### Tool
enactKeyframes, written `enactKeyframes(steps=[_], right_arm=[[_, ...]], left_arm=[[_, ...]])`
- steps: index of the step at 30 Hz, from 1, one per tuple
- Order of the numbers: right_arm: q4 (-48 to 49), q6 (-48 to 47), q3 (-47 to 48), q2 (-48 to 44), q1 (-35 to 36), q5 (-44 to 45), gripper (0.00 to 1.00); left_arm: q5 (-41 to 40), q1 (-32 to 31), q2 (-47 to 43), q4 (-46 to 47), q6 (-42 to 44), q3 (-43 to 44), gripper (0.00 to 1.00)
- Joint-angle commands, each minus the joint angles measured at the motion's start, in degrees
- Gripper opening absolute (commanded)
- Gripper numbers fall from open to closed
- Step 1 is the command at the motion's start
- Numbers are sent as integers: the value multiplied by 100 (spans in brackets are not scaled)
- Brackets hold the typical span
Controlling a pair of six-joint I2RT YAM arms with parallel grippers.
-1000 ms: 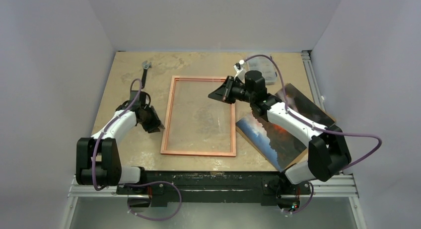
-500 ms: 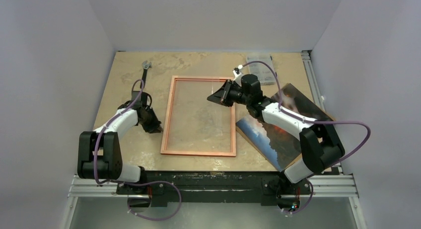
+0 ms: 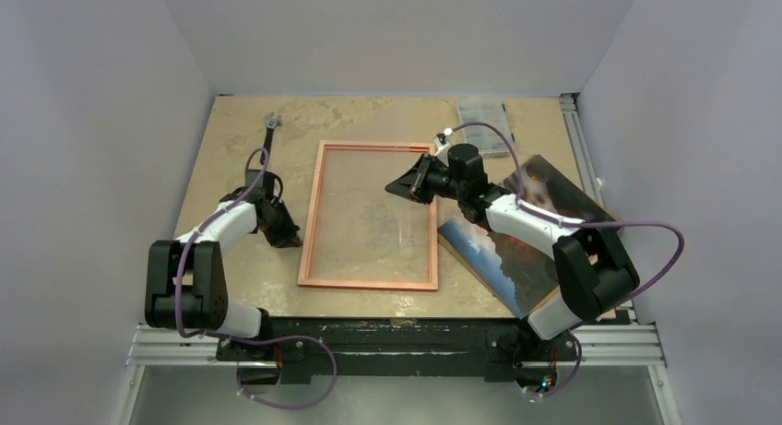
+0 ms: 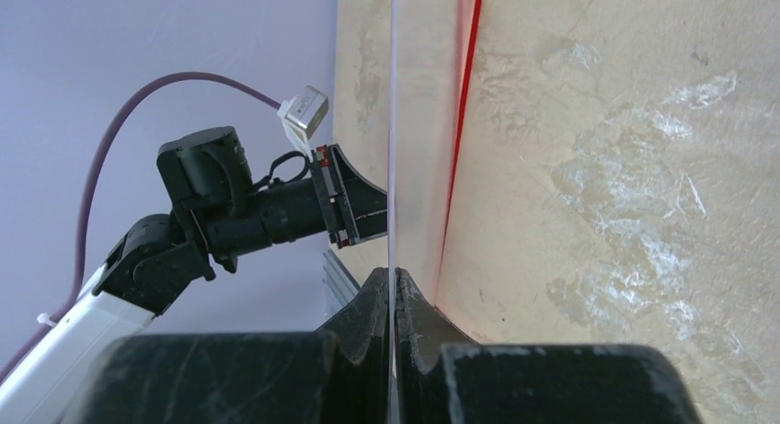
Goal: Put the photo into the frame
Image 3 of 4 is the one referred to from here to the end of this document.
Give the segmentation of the sunset landscape photo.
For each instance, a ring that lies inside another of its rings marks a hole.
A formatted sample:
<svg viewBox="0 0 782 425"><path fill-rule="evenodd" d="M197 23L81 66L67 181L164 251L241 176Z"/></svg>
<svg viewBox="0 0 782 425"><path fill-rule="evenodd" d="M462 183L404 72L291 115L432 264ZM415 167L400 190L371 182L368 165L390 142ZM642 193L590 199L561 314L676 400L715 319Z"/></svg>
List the sunset landscape photo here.
<svg viewBox="0 0 782 425"><path fill-rule="evenodd" d="M522 164L525 201L569 218L613 220L541 155ZM439 242L515 316L525 317L559 292L555 264L508 235L488 232L460 214L438 229Z"/></svg>

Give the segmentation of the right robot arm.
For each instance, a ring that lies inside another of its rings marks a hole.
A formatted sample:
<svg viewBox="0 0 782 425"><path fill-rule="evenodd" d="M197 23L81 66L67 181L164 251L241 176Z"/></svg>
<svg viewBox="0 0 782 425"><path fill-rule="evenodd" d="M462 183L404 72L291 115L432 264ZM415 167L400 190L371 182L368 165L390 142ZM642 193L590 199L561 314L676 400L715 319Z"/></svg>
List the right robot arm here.
<svg viewBox="0 0 782 425"><path fill-rule="evenodd" d="M640 279L611 221L585 222L530 206L492 183L478 149L467 143L422 154L385 186L391 195L424 205L452 199L464 218L487 232L524 242L554 263L560 292L522 321L520 350L538 358L554 338L622 303Z"/></svg>

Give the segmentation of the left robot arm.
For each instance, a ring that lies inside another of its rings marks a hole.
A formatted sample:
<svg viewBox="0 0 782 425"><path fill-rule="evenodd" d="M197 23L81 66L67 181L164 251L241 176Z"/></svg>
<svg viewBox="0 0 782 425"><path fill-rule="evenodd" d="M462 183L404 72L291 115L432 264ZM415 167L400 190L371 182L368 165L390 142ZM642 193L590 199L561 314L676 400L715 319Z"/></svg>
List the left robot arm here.
<svg viewBox="0 0 782 425"><path fill-rule="evenodd" d="M273 248L300 247L299 230L284 203L259 187L240 187L225 195L200 225L149 247L147 325L177 330L185 337L238 337L240 349L251 359L266 358L275 347L275 335L262 326L267 313L230 299L223 255L243 236L258 232Z"/></svg>

